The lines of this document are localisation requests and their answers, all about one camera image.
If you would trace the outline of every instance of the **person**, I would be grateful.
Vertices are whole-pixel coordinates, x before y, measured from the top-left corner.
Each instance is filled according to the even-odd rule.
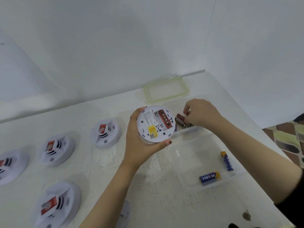
[[[168,139],[150,145],[140,138],[137,117],[144,108],[131,115],[124,159],[79,228],[115,227],[136,171],[150,156],[172,143]],[[185,123],[202,126],[217,135],[275,206],[297,227],[303,226],[302,209],[295,206],[298,203],[300,207],[303,202],[304,177],[300,167],[238,129],[206,100],[188,101],[183,112],[187,115]]]

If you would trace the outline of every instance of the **fingernail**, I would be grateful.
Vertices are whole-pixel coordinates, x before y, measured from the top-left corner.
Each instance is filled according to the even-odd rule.
[[[172,143],[171,140],[167,140],[167,141],[166,141],[166,145],[170,145],[171,143]]]

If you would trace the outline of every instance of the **forearm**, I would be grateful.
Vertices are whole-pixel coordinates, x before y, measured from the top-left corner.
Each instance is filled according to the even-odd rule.
[[[121,164],[79,228],[115,227],[136,170]]]
[[[211,128],[274,203],[296,187],[302,169],[222,118]]]

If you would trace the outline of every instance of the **patterned rug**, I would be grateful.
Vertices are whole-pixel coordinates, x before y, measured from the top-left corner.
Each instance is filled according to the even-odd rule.
[[[263,131],[291,161],[304,168],[304,120],[302,119],[298,117],[294,121],[268,127]]]

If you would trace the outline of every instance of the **white smoke detector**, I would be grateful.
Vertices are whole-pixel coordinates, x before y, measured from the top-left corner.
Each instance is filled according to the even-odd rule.
[[[129,201],[125,200],[123,205],[124,206],[120,212],[120,217],[117,221],[116,228],[125,228],[130,219],[131,204]]]
[[[99,149],[113,146],[120,138],[121,131],[114,119],[104,119],[97,122],[90,131],[90,140]]]
[[[0,185],[17,178],[26,168],[29,156],[20,150],[7,151],[0,155]]]
[[[75,142],[68,135],[55,135],[40,148],[41,161],[47,166],[57,166],[67,160],[75,149]]]
[[[67,226],[77,214],[81,193],[77,185],[61,181],[50,186],[38,199],[33,211],[36,228]]]
[[[174,133],[175,119],[165,107],[150,106],[139,114],[137,129],[142,139],[146,142],[162,142],[170,138]]]

